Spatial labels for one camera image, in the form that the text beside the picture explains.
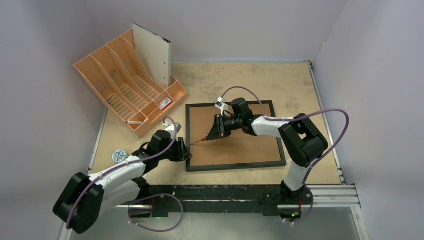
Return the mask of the black sunflower photo frame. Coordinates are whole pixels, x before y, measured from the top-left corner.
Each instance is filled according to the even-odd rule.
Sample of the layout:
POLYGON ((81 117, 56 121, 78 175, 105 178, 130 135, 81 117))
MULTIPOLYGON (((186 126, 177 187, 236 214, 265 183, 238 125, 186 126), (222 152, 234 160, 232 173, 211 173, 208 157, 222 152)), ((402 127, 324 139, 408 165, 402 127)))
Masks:
POLYGON ((187 172, 284 167, 287 165, 282 141, 272 136, 252 136, 235 130, 229 137, 204 141, 220 110, 213 103, 188 104, 185 142, 192 153, 187 172))

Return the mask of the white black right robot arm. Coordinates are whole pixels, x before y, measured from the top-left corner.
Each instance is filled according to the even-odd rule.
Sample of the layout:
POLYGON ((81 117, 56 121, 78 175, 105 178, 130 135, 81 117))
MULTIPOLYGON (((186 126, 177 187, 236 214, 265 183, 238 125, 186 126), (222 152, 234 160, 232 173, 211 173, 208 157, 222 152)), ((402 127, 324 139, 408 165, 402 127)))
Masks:
POLYGON ((303 113, 294 118, 267 117, 253 114, 248 102, 240 97, 229 104, 219 99, 215 107, 214 124, 206 141, 227 138, 232 131, 242 130, 251 136, 271 136, 281 139, 292 160, 286 177, 280 184, 280 196, 288 204, 300 198, 306 188, 306 178, 313 161, 324 155, 328 141, 316 125, 303 113))

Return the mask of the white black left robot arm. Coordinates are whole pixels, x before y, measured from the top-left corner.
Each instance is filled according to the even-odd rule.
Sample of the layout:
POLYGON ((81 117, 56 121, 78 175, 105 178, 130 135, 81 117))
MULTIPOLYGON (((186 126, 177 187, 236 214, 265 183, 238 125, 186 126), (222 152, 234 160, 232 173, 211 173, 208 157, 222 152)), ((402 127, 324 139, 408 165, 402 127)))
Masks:
POLYGON ((143 176, 162 160, 185 162, 191 158, 183 137, 177 137, 174 130, 158 130, 149 142, 143 143, 121 163, 90 175, 74 174, 52 212, 67 229, 82 234, 99 216, 121 204, 148 204, 153 208, 166 194, 151 194, 143 176))

